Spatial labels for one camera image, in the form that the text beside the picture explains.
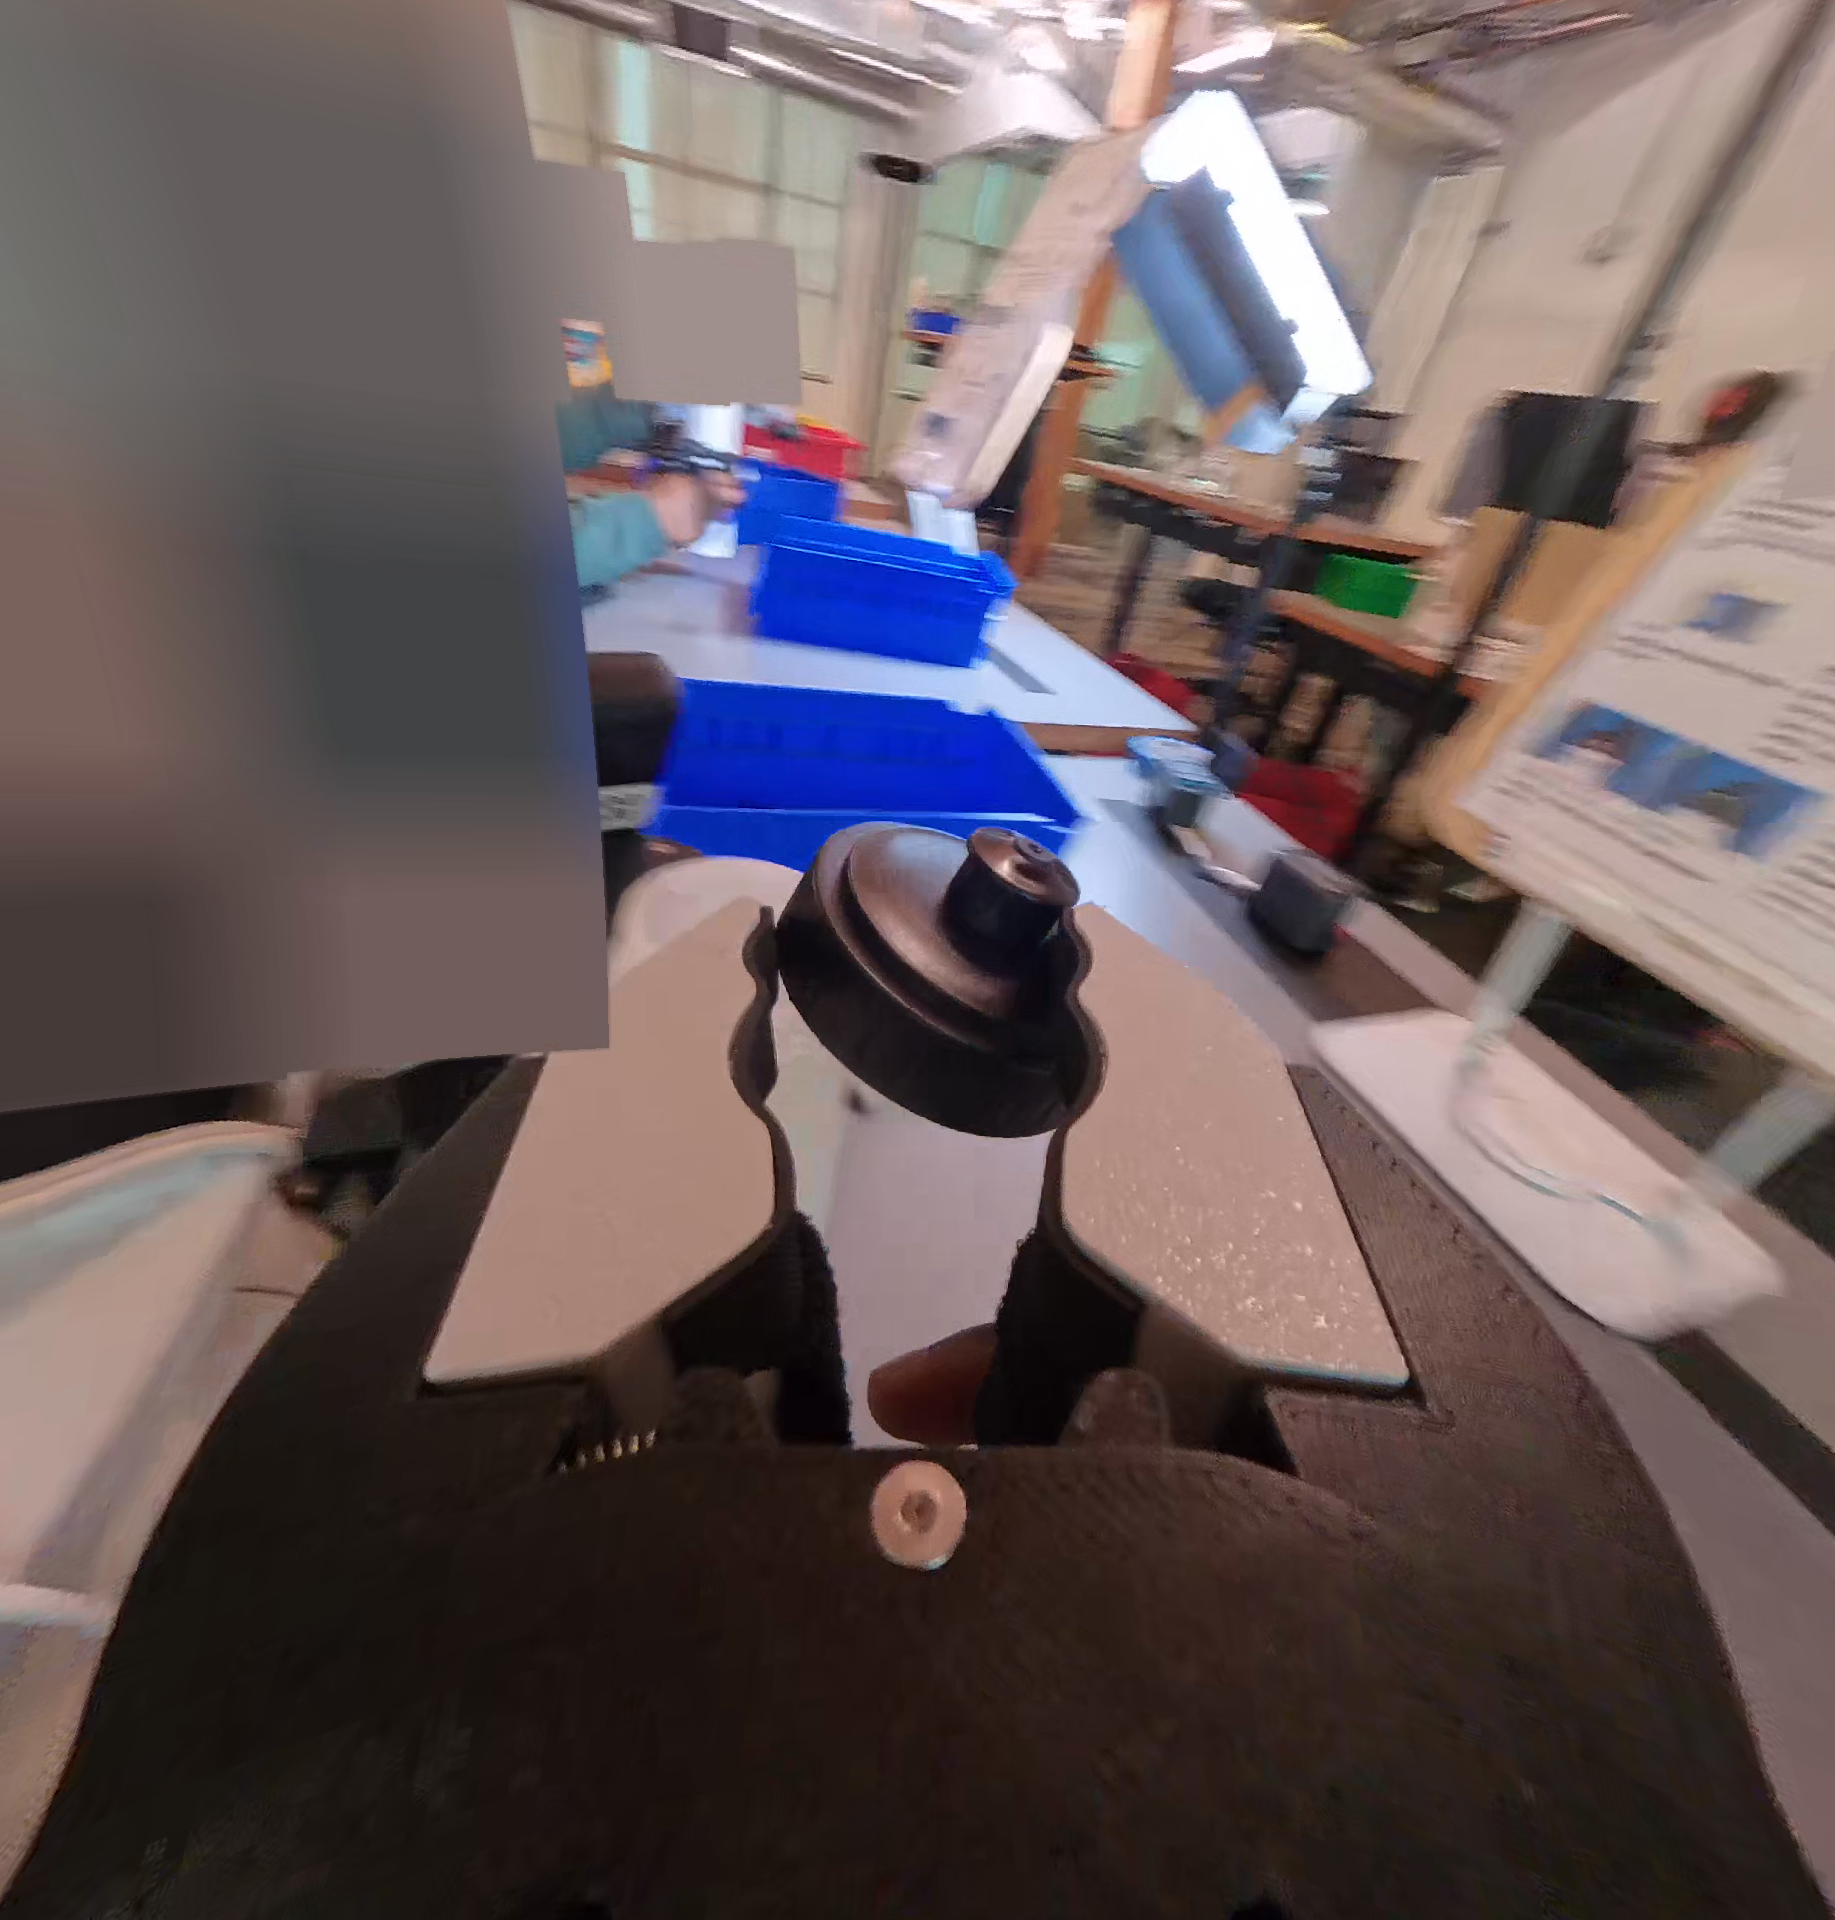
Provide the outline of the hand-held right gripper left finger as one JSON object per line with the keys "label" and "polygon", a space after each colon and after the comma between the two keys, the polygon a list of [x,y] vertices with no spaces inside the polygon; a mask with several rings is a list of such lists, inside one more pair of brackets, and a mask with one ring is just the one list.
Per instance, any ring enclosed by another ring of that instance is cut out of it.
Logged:
{"label": "hand-held right gripper left finger", "polygon": [[789,1442],[847,1442],[826,1226],[849,1080],[737,902],[610,986],[610,1044],[541,1060],[448,1308],[438,1390],[573,1381],[636,1450],[721,1367]]}

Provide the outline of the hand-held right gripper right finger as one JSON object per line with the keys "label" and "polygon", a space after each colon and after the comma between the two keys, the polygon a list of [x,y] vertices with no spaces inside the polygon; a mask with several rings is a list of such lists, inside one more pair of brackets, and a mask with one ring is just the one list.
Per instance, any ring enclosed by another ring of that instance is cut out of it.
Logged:
{"label": "hand-held right gripper right finger", "polygon": [[1075,911],[1069,1122],[998,1308],[982,1442],[1050,1445],[1139,1374],[1182,1450],[1275,1450],[1269,1397],[1411,1401],[1411,1360],[1261,1027],[1103,906]]}

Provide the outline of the blue plastic bin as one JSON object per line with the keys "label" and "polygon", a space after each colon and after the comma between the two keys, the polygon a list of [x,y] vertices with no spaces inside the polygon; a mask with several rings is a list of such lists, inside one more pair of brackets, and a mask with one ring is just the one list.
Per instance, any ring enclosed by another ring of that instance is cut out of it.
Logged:
{"label": "blue plastic bin", "polygon": [[895,692],[686,679],[649,831],[807,868],[834,831],[1013,830],[1050,851],[1084,822],[1037,746],[994,710]]}
{"label": "blue plastic bin", "polygon": [[1013,592],[1015,575],[994,550],[782,516],[748,616],[771,643],[962,669],[983,658],[983,633]]}
{"label": "blue plastic bin", "polygon": [[744,458],[737,481],[736,530],[741,550],[771,546],[795,519],[834,523],[842,516],[845,483],[838,478]]}

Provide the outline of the black bottle lid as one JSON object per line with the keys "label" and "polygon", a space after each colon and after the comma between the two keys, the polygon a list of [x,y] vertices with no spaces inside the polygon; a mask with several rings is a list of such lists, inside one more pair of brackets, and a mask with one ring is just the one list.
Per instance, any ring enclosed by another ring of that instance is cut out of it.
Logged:
{"label": "black bottle lid", "polygon": [[775,922],[782,991],[904,1111],[968,1137],[1053,1135],[1100,1079],[1077,905],[1071,868],[1022,831],[858,822],[817,851]]}

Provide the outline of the person's right hand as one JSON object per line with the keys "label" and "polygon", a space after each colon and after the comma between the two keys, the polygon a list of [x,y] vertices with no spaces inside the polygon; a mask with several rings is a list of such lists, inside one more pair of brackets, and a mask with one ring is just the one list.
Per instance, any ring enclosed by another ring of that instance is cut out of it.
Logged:
{"label": "person's right hand", "polygon": [[968,1450],[994,1356],[998,1328],[978,1323],[882,1362],[867,1383],[874,1427],[912,1450]]}

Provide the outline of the white board stand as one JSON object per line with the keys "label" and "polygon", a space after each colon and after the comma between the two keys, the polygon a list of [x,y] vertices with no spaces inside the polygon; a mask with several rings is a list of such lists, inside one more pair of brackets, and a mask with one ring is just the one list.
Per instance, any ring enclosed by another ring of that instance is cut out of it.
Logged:
{"label": "white board stand", "polygon": [[1313,1054],[1545,1289],[1656,1344],[1782,1289],[1782,1265],[1729,1206],[1814,1131],[1814,1101],[1775,1089],[1688,1174],[1668,1174],[1512,1044],[1566,934],[1530,905],[1468,1017],[1325,1023]]}

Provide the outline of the dark grey case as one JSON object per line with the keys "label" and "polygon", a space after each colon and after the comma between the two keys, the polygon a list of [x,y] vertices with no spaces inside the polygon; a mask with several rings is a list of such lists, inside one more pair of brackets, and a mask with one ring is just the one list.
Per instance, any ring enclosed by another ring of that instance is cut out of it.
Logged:
{"label": "dark grey case", "polygon": [[1277,851],[1245,896],[1249,922],[1269,944],[1304,962],[1325,959],[1346,928],[1361,885],[1304,848]]}

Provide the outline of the grey charger case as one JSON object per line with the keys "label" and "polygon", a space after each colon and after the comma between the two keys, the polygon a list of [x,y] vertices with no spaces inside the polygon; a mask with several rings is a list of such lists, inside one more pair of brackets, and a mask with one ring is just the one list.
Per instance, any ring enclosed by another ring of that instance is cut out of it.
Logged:
{"label": "grey charger case", "polygon": [[1146,811],[1170,839],[1201,836],[1205,822],[1232,802],[1209,760],[1162,758],[1146,777],[1146,788]]}

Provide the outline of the red basket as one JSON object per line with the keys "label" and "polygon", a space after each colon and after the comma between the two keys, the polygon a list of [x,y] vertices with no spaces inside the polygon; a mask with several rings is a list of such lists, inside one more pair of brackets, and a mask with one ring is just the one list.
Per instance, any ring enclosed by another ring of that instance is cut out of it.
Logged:
{"label": "red basket", "polygon": [[1251,758],[1236,798],[1336,865],[1359,830],[1364,782],[1310,760]]}

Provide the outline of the printed instruction board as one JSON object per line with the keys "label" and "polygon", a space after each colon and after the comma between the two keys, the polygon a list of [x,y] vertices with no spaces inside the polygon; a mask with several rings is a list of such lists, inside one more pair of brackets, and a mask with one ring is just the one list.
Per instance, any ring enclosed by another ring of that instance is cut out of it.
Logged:
{"label": "printed instruction board", "polygon": [[1835,1089],[1835,356],[1616,527],[1433,839]]}
{"label": "printed instruction board", "polygon": [[1115,131],[1059,159],[904,429],[890,462],[904,493],[975,508],[994,489],[1075,350],[1115,230],[1142,203],[1142,141]]}

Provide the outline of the wooden top desk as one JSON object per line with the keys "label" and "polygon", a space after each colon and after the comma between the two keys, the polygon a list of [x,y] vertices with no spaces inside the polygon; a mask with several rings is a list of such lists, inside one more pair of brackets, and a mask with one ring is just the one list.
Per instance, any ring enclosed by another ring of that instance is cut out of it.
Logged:
{"label": "wooden top desk", "polygon": [[1440,746],[1492,676],[1480,654],[1428,643],[1414,621],[1275,590],[1269,638],[1280,685],[1265,755],[1310,777],[1322,851],[1361,874],[1421,836],[1421,791]]}
{"label": "wooden top desk", "polygon": [[1212,489],[1209,483],[1150,468],[1077,458],[1071,475],[1093,487],[1096,514],[1134,530],[1103,626],[1103,660],[1117,663],[1129,654],[1129,626],[1158,542],[1175,542],[1191,556],[1209,556],[1227,565],[1251,565],[1251,585],[1236,590],[1236,602],[1212,624],[1219,651],[1212,654],[1214,666],[1209,685],[1243,682],[1249,658],[1236,651],[1238,637],[1275,637],[1280,616],[1270,608],[1257,614],[1245,611],[1256,592],[1265,592],[1265,602],[1270,602],[1275,592],[1313,585],[1313,571],[1326,550],[1388,565],[1428,565],[1440,550],[1428,540],[1388,534],[1336,514],[1291,519],[1285,508],[1251,508],[1238,503],[1238,494]]}

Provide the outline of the black light stand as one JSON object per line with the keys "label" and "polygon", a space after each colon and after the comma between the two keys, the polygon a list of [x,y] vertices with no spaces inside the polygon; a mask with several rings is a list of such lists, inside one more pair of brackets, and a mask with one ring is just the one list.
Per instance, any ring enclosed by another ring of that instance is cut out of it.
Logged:
{"label": "black light stand", "polygon": [[1232,611],[1222,626],[1219,676],[1212,685],[1212,706],[1201,725],[1209,743],[1214,743],[1227,729],[1236,710],[1238,682],[1245,676],[1249,658],[1265,629],[1270,595],[1283,585],[1283,575],[1289,565],[1296,560],[1299,527],[1304,516],[1304,493],[1309,493],[1309,453],[1310,444],[1309,444],[1309,435],[1302,432],[1285,453],[1289,481],[1285,481],[1285,497],[1277,511],[1277,530],[1261,542],[1261,550],[1256,560],[1256,578],[1232,602]]}

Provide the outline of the studio light panel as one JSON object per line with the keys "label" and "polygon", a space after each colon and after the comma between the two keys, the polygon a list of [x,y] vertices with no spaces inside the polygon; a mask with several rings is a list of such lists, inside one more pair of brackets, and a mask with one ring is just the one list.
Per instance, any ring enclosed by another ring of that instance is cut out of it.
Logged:
{"label": "studio light panel", "polygon": [[1361,327],[1238,98],[1192,93],[1123,141],[1138,203],[1111,263],[1198,438],[1277,456],[1364,395]]}

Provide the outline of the black monitor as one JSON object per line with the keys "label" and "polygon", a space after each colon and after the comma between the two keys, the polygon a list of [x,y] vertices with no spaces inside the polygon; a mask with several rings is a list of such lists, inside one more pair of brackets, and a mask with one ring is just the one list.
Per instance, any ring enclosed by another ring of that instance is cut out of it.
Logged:
{"label": "black monitor", "polygon": [[1630,395],[1506,393],[1492,508],[1607,530],[1643,412]]}

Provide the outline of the wooden pillar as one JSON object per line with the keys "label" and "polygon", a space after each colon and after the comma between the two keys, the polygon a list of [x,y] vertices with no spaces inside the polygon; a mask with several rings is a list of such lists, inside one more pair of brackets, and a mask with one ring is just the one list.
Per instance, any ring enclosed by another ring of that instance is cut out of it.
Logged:
{"label": "wooden pillar", "polygon": [[[1107,97],[1103,128],[1109,133],[1139,131],[1151,116],[1164,113],[1170,89],[1175,26],[1180,3],[1129,3],[1123,39]],[[1117,271],[1111,253],[1100,253],[1096,271],[1075,307],[1075,347],[1093,350],[1117,297]],[[1063,489],[1082,435],[1091,382],[1059,380],[1043,409],[1022,511],[1013,534],[1009,565],[1018,578],[1037,575],[1047,560],[1059,523]]]}

